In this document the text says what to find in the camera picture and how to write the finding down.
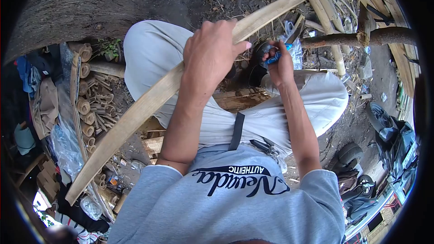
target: hand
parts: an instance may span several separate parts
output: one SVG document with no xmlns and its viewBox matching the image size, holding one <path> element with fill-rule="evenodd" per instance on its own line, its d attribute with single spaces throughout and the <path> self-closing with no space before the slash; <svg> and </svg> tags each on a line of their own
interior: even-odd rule
<svg viewBox="0 0 434 244">
<path fill-rule="evenodd" d="M 268 65 L 268 70 L 270 71 L 270 77 L 274 85 L 280 88 L 284 85 L 294 82 L 294 63 L 292 62 L 292 57 L 289 51 L 286 50 L 286 46 L 283 41 L 270 41 L 270 45 L 279 48 L 282 56 L 278 63 L 272 63 Z M 262 58 L 265 61 L 269 57 L 274 57 L 277 49 L 271 48 L 268 53 L 264 54 Z"/>
<path fill-rule="evenodd" d="M 208 101 L 231 70 L 237 55 L 252 46 L 248 41 L 232 44 L 232 30 L 235 25 L 236 19 L 220 20 L 216 23 L 205 21 L 187 40 L 181 88 Z"/>
</svg>

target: gray t-shirt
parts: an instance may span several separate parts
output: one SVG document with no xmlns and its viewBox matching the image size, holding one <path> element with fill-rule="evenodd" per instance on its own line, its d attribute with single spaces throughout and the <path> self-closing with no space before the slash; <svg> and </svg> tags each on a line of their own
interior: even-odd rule
<svg viewBox="0 0 434 244">
<path fill-rule="evenodd" d="M 290 189 L 270 156 L 227 148 L 202 148 L 186 176 L 145 167 L 108 243 L 341 242 L 344 215 L 333 172 L 310 171 Z"/>
</svg>

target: license plate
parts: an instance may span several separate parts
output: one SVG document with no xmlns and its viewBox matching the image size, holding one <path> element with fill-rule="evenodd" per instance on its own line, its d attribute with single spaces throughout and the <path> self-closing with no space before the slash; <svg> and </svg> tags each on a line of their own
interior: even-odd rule
<svg viewBox="0 0 434 244">
<path fill-rule="evenodd" d="M 403 168 L 407 168 L 407 164 L 410 161 L 413 161 L 416 157 L 416 148 L 417 148 L 417 143 L 413 142 L 413 145 L 410 147 L 407 156 L 404 158 L 404 160 L 402 161 L 402 167 Z"/>
</svg>

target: motorcycle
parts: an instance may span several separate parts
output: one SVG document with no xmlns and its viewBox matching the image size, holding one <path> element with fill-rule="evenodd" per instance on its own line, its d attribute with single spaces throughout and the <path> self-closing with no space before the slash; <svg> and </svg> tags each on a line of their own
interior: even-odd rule
<svg viewBox="0 0 434 244">
<path fill-rule="evenodd" d="M 415 170 L 417 166 L 415 132 L 408 122 L 389 116 L 375 102 L 367 104 L 366 113 L 376 131 L 375 144 L 383 169 L 388 171 L 392 183 L 398 182 L 405 171 Z"/>
</svg>

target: blade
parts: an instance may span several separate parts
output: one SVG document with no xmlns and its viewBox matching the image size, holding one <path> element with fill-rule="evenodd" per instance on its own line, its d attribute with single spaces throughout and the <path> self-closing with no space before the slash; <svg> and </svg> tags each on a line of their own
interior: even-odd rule
<svg viewBox="0 0 434 244">
<path fill-rule="evenodd" d="M 301 32 L 304 29 L 304 23 L 305 20 L 303 19 L 303 21 L 297 27 L 296 31 L 294 31 L 294 33 L 288 38 L 288 41 L 286 41 L 287 44 L 292 44 L 296 40 L 296 38 L 300 36 Z"/>
</svg>

